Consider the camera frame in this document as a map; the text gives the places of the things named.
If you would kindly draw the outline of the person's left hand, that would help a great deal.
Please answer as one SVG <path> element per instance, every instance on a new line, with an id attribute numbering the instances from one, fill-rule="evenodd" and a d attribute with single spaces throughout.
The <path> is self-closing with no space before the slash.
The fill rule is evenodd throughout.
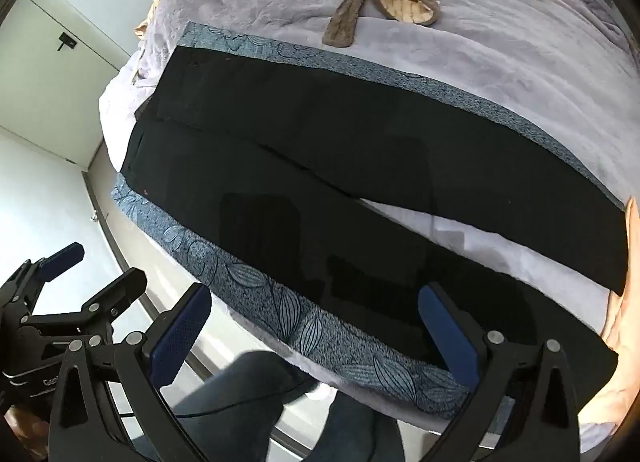
<path id="1" fill-rule="evenodd" d="M 33 461 L 49 460 L 50 424 L 47 421 L 19 406 L 7 408 L 1 415 Z"/>

